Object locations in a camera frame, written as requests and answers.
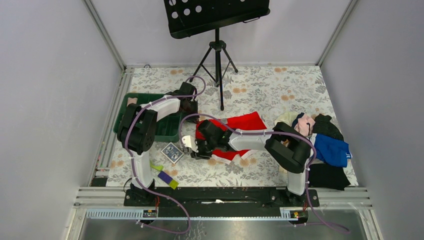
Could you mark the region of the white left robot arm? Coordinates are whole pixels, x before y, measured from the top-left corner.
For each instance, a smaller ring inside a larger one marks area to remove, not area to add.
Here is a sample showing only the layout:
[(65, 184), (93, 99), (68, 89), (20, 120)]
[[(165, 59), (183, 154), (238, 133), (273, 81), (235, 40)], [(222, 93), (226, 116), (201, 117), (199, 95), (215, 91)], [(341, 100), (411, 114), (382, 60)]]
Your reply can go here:
[(131, 189), (144, 206), (155, 200), (154, 177), (150, 167), (150, 148), (155, 142), (179, 141), (183, 117), (197, 113), (194, 85), (183, 82), (179, 89), (160, 93), (128, 93), (124, 96), (113, 131), (124, 149), (130, 151)]

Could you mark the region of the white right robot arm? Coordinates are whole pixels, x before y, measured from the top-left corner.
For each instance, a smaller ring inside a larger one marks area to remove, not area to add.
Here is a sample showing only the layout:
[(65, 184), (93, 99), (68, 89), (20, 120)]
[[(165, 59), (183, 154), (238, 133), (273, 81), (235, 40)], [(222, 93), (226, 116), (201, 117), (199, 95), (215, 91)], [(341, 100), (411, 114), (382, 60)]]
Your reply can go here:
[(242, 130), (215, 125), (210, 120), (198, 126), (202, 138), (186, 135), (182, 138), (185, 150), (194, 159), (207, 159), (213, 151), (239, 152), (244, 150), (268, 152), (287, 171), (287, 201), (293, 206), (301, 205), (306, 199), (306, 168), (314, 155), (313, 143), (284, 122), (274, 128)]

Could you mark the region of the red underwear white trim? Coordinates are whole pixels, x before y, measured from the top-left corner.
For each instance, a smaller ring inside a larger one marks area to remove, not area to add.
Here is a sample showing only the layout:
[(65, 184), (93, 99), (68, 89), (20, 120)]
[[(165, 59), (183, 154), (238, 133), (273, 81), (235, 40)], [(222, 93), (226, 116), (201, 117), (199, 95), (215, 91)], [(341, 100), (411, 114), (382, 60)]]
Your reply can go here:
[[(219, 121), (215, 120), (215, 119), (206, 119), (209, 120), (211, 122), (213, 122), (216, 126), (219, 126), (222, 130), (226, 130), (227, 128), (224, 125), (228, 125), (230, 128), (237, 130), (264, 130), (266, 129), (266, 125), (264, 124), (264, 122), (262, 121), (262, 119), (260, 118), (258, 112), (252, 112), (249, 114), (245, 114), (245, 115), (241, 115), (241, 116), (235, 116), (235, 117), (230, 117), (230, 118), (225, 118), (222, 119), (222, 123), (220, 123)], [(195, 130), (195, 138), (198, 137), (199, 139), (201, 138), (201, 134), (197, 131), (197, 127), (199, 126), (199, 124), (202, 122), (200, 121), (197, 125), (196, 125), (196, 130)], [(250, 155), (252, 155), (255, 151), (252, 149), (242, 149), (239, 151), (228, 151), (228, 152), (222, 152), (220, 150), (214, 150), (212, 153), (212, 156), (208, 159), (215, 159), (216, 161), (225, 163), (225, 164), (230, 164), (231, 161), (236, 157), (239, 156), (242, 159), (246, 159), (247, 157), (249, 157)]]

